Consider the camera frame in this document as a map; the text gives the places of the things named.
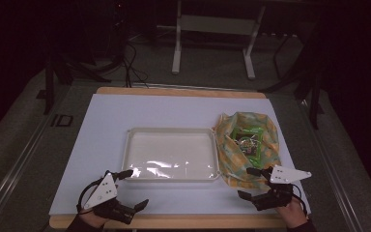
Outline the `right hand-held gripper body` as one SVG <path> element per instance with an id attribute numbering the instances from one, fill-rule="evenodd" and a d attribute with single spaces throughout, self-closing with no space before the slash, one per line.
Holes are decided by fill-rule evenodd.
<path id="1" fill-rule="evenodd" d="M 271 189 L 267 193 L 252 197 L 251 202 L 258 211 L 286 206 L 294 196 L 293 182 L 312 176 L 308 171 L 287 168 L 280 165 L 261 170 L 262 175 L 257 177 L 264 177 L 266 184 Z"/>

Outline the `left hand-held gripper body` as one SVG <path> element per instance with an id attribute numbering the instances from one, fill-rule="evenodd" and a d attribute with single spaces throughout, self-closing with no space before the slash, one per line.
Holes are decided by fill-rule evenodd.
<path id="1" fill-rule="evenodd" d="M 92 209 L 93 212 L 102 218 L 108 218 L 120 221 L 124 224 L 130 224 L 135 210 L 122 205 L 117 200 L 116 181 L 119 179 L 120 172 L 106 171 L 104 176 L 95 182 L 92 182 L 82 191 L 85 195 L 86 191 L 94 187 L 94 191 L 89 196 L 88 200 L 82 205 L 83 209 Z"/>

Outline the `orange green checked cloth bag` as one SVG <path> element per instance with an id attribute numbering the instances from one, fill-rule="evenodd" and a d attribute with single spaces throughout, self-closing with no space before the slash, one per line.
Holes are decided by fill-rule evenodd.
<path id="1" fill-rule="evenodd" d="M 261 161 L 259 167 L 254 167 L 231 138 L 234 128 L 258 127 L 264 130 Z M 219 116 L 214 126 L 217 155 L 221 176 L 231 188 L 268 189 L 266 179 L 249 175 L 248 167 L 266 169 L 280 164 L 279 139 L 277 128 L 266 114 L 255 112 L 236 112 L 233 115 L 225 113 Z"/>

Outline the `white plastic tray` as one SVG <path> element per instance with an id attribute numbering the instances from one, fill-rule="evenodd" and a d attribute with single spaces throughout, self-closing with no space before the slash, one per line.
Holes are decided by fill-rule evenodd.
<path id="1" fill-rule="evenodd" d="M 211 129 L 133 128 L 122 169 L 137 182 L 211 182 L 220 176 Z"/>

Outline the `person's left hand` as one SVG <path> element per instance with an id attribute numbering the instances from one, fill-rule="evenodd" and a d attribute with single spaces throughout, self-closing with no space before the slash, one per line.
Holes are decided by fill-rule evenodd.
<path id="1" fill-rule="evenodd" d="M 101 228 L 109 221 L 108 218 L 97 216 L 92 209 L 83 209 L 78 216 L 85 223 L 95 228 Z"/>

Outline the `person's right hand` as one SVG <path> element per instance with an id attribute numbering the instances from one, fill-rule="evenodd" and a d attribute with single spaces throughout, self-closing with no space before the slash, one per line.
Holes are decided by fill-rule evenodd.
<path id="1" fill-rule="evenodd" d="M 300 201 L 293 197 L 286 206 L 275 209 L 288 228 L 296 228 L 307 223 L 307 216 L 302 210 Z"/>

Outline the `green plastic packet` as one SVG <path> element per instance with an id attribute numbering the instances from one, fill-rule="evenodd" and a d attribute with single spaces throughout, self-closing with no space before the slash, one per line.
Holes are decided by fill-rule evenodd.
<path id="1" fill-rule="evenodd" d="M 263 139 L 262 128 L 234 128 L 231 138 L 254 167 L 260 166 L 261 146 Z"/>

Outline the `white table mat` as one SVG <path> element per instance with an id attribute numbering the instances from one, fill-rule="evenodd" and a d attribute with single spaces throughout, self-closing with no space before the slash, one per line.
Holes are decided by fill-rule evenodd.
<path id="1" fill-rule="evenodd" d="M 264 113 L 276 117 L 267 99 L 229 99 L 95 94 L 54 197 L 51 216 L 75 213 L 77 198 L 105 171 L 123 170 L 128 131 L 133 128 L 211 129 L 223 113 Z M 219 176 L 211 182 L 119 182 L 117 198 L 133 206 L 149 200 L 146 216 L 252 215 Z"/>

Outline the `black tripod stand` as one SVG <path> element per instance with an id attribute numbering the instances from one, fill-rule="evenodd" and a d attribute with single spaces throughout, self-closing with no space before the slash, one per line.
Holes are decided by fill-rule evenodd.
<path id="1" fill-rule="evenodd" d="M 68 53 L 61 52 L 56 43 L 52 42 L 47 35 L 43 37 L 45 48 L 47 49 L 44 69 L 45 89 L 39 92 L 39 97 L 45 100 L 44 115 L 47 115 L 54 107 L 54 76 L 58 77 L 61 84 L 71 85 L 73 82 L 71 70 L 75 70 L 96 82 L 109 82 L 109 79 L 101 77 L 100 74 L 117 68 L 123 62 L 122 59 L 115 57 L 105 66 L 95 69 L 89 68 L 77 62 Z"/>
<path id="2" fill-rule="evenodd" d="M 282 79 L 270 87 L 259 89 L 260 93 L 273 93 L 283 87 L 297 82 L 294 97 L 298 101 L 308 103 L 308 119 L 312 127 L 319 128 L 317 118 L 325 57 L 320 48 L 320 40 L 316 31 L 309 32 L 293 66 L 283 75 Z"/>

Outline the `white metal stand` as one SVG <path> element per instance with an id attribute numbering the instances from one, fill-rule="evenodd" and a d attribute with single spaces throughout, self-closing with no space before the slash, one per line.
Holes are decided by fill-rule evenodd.
<path id="1" fill-rule="evenodd" d="M 251 53 L 267 7 L 261 6 L 255 19 L 239 19 L 183 14 L 182 3 L 183 0 L 177 0 L 176 41 L 171 72 L 173 74 L 178 74 L 181 69 L 181 36 L 183 31 L 232 34 L 248 36 L 250 38 L 249 44 L 243 49 L 243 61 L 247 78 L 255 79 L 256 74 L 251 59 Z"/>

